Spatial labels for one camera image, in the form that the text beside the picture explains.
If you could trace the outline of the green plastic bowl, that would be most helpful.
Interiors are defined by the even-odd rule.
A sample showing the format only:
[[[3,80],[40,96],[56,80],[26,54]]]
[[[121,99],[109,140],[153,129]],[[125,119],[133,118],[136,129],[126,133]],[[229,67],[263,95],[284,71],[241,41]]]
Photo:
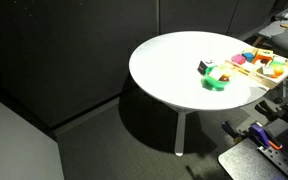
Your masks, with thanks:
[[[223,75],[228,76],[230,81],[228,82],[219,81],[219,79]],[[231,82],[232,75],[233,75],[233,71],[228,67],[212,66],[206,69],[206,72],[203,75],[203,79],[210,87],[218,89],[218,90],[222,90]]]

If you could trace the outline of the pink soft block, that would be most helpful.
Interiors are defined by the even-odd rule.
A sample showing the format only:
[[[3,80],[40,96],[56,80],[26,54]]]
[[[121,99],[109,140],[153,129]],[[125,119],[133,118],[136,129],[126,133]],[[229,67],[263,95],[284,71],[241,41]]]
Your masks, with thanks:
[[[240,65],[242,65],[246,62],[246,58],[241,54],[237,54],[237,55],[233,56],[231,58],[231,60],[237,64],[240,64]]]

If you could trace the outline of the blue soft block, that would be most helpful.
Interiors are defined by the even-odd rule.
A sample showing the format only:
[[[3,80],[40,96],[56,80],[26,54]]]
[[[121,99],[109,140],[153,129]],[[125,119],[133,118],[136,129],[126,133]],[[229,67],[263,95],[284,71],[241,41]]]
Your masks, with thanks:
[[[243,52],[242,55],[245,57],[247,62],[252,62],[255,56],[250,52]]]

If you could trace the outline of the grey soft block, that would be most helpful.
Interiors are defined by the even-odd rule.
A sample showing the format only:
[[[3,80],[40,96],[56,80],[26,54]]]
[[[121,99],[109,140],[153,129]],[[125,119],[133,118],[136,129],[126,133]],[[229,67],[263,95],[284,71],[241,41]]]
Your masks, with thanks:
[[[271,76],[274,74],[274,68],[271,66],[263,66],[262,73],[266,76]]]

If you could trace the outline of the orange soft block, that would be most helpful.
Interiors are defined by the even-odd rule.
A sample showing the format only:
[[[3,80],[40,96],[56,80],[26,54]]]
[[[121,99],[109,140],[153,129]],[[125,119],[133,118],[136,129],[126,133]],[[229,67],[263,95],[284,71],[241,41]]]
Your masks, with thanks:
[[[267,49],[258,49],[252,61],[253,64],[267,65],[273,59],[273,51]]]

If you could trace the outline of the round white table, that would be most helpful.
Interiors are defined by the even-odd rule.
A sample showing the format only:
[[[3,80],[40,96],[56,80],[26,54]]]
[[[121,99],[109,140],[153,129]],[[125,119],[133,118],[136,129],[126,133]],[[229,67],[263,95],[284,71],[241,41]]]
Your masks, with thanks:
[[[178,113],[174,153],[184,153],[186,115],[194,111],[219,111],[248,105],[268,88],[244,75],[235,77],[222,91],[202,86],[198,66],[202,60],[219,64],[249,45],[226,35],[181,31],[156,36],[138,46],[129,60],[129,71],[147,94]]]

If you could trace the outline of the black white printed cube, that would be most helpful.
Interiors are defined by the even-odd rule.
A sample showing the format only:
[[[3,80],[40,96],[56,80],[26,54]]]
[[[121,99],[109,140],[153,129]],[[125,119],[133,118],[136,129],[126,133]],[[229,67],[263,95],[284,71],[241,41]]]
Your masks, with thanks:
[[[200,63],[199,63],[199,66],[197,68],[198,72],[201,74],[201,75],[204,75],[205,72],[206,72],[206,69],[208,67],[212,67],[215,65],[215,61],[214,60],[201,60]]]

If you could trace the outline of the purple spring clamp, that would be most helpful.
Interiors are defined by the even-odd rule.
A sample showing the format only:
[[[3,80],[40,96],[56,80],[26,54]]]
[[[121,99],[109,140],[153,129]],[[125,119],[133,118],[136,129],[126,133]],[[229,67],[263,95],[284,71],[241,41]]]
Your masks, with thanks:
[[[264,126],[252,124],[249,128],[251,135],[265,148],[272,147],[275,150],[281,150],[283,145],[272,135]]]

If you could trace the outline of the black spring clamp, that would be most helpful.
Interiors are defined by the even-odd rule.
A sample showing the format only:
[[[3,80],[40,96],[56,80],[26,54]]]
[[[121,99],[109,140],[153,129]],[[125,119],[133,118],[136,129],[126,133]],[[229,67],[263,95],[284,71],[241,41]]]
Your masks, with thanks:
[[[265,116],[268,121],[275,121],[279,118],[278,114],[266,103],[265,100],[256,104],[254,109]]]

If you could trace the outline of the wooden toy tray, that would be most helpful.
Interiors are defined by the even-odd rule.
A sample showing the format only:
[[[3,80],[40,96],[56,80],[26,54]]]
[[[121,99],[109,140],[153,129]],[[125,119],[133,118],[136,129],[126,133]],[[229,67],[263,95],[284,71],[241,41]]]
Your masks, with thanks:
[[[288,58],[268,49],[247,48],[232,56],[227,63],[269,89],[288,77]]]

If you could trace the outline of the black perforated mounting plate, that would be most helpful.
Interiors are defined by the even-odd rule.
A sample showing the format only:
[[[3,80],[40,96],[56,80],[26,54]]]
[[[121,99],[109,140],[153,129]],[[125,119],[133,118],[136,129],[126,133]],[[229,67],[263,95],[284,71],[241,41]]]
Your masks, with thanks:
[[[249,139],[219,155],[218,162],[232,180],[288,180]]]

